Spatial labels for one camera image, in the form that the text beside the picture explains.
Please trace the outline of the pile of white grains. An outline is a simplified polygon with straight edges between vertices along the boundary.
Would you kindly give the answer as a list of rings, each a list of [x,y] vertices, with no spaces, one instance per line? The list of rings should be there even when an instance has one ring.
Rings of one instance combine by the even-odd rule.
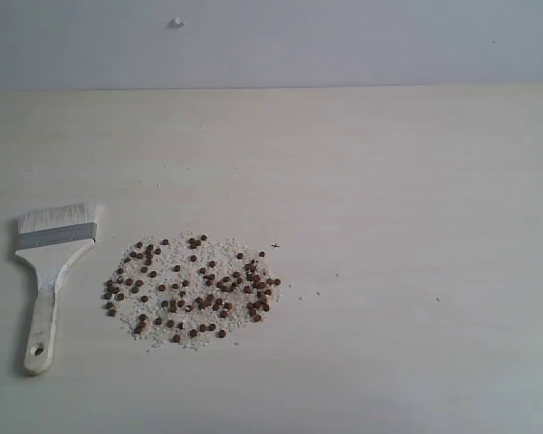
[[[205,234],[148,236],[122,254],[101,294],[106,316],[152,348],[198,349],[264,321],[281,295],[262,250]]]

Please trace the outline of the white wooden paint brush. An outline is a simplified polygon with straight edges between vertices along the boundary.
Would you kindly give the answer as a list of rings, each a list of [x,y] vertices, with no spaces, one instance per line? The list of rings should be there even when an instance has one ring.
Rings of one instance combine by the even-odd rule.
[[[75,203],[29,211],[17,219],[14,254],[36,276],[24,352],[24,369],[32,376],[45,373],[52,365],[60,293],[72,265],[96,243],[98,215],[98,205]]]

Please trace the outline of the white wall plug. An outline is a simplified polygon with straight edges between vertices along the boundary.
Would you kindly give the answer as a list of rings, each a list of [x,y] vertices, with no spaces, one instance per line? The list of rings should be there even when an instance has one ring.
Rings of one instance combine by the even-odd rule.
[[[179,17],[176,17],[176,18],[171,19],[168,25],[170,28],[178,29],[178,28],[183,27],[185,25],[185,22]]]

